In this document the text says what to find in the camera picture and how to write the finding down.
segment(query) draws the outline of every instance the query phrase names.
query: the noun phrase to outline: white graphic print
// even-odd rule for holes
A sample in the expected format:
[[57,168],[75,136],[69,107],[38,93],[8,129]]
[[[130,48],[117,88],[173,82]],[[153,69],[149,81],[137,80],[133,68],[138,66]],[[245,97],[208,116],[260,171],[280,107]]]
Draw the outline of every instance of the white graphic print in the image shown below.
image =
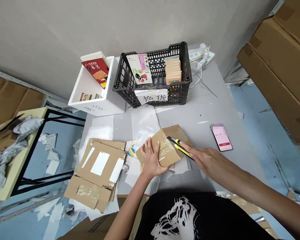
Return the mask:
[[151,235],[154,239],[198,239],[198,231],[195,221],[199,213],[197,209],[189,203],[186,197],[181,197],[174,206],[162,216]]

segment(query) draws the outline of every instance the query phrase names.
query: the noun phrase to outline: yellow utility knife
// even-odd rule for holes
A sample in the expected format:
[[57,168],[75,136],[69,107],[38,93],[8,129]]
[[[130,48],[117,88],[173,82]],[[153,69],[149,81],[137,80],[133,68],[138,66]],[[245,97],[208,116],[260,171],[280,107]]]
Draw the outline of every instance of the yellow utility knife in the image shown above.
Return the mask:
[[181,152],[183,152],[185,155],[187,155],[189,158],[193,160],[192,157],[190,157],[190,154],[180,145],[180,140],[179,139],[173,139],[172,137],[167,137],[167,139],[174,143],[174,147],[179,149]]

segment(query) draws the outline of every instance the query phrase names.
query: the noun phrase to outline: blue floor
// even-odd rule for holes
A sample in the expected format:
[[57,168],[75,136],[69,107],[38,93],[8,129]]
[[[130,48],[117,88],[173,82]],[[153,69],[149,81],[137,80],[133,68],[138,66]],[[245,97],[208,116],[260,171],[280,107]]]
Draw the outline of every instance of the blue floor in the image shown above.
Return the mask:
[[[77,112],[73,114],[74,116],[80,118],[86,118],[87,114],[85,112]],[[84,122],[77,120],[70,120],[71,122],[84,124]],[[83,127],[74,126],[59,122],[47,122],[42,133],[54,134],[57,133],[57,142],[54,149],[55,152],[59,154],[60,165],[57,169],[56,174],[71,171],[71,166],[73,162],[74,149],[72,145],[76,142],[78,138],[82,136]],[[47,177],[48,174],[45,173],[47,166],[49,165],[49,160],[47,160],[48,151],[45,151],[45,146],[38,142],[29,162],[28,168],[24,174],[24,177],[36,179],[41,177]],[[6,200],[3,206],[18,202],[20,200],[38,195],[40,193],[50,191],[52,196],[60,192],[65,191],[67,185],[64,182],[49,185],[40,189],[31,190],[29,192],[19,194],[10,197]],[[64,208],[68,206],[68,198],[62,197],[58,203],[63,202]],[[21,208],[31,205],[25,203],[19,207],[15,207],[10,211],[3,213],[3,215],[9,214],[11,212],[17,211]],[[20,214],[8,221],[0,223],[0,239],[22,239],[22,240],[32,240],[32,239],[42,239],[49,221],[49,217],[43,217],[39,222],[37,220],[38,212],[28,211]],[[56,238],[63,236],[72,228],[72,221],[69,218],[62,219],[60,221],[59,229]]]
[[[259,89],[234,85],[230,91],[269,186],[283,195],[300,189],[300,155]],[[294,239],[269,213],[263,216],[280,239]]]
[[[269,186],[284,195],[287,194],[291,186],[300,189],[300,156],[258,88],[250,86],[238,88],[234,85],[229,90],[232,93],[238,114],[244,123],[254,151],[260,160]],[[83,112],[78,112],[74,115],[82,118],[86,117],[86,114]],[[55,150],[59,153],[61,163],[57,173],[71,169],[74,154],[72,145],[81,137],[82,130],[82,127],[56,122],[46,124],[43,133],[58,133]],[[44,145],[39,142],[25,173],[25,177],[38,178],[46,176],[45,170],[49,164],[47,155],[48,152],[44,150]],[[44,191],[51,191],[52,194],[59,193],[64,191],[65,188],[66,185],[64,183],[57,183],[11,197],[5,201],[4,205]],[[67,198],[62,198],[59,202],[61,201],[65,207],[68,206]],[[293,239],[269,213],[264,212],[262,215],[268,220],[273,230],[281,239]],[[42,239],[48,221],[49,217],[43,217],[38,222],[37,213],[28,211],[9,221],[0,223],[0,238],[22,240]],[[73,225],[69,218],[61,219],[56,238],[63,236],[72,227]]]

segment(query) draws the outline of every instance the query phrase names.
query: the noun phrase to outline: white foam box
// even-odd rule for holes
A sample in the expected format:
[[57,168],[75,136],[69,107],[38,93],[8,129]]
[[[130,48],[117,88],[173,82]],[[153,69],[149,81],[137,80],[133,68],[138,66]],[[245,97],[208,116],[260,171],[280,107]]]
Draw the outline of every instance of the white foam box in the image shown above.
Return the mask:
[[[117,92],[112,90],[118,68],[118,61],[114,56],[107,57],[107,60],[110,62],[110,68],[106,89],[103,89],[82,65],[68,102],[69,106],[95,116],[106,116],[125,112],[126,101],[123,100]],[[82,93],[92,94],[92,96],[95,96],[97,93],[103,96],[103,98],[80,102]]]

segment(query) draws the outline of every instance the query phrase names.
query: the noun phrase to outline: phone screen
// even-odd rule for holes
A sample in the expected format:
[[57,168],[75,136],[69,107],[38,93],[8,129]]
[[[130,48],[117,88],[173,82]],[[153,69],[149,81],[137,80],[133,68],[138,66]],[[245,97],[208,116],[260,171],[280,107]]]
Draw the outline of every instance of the phone screen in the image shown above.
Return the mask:
[[228,135],[223,126],[212,127],[214,138],[217,141],[220,152],[232,150],[233,147],[230,143]]

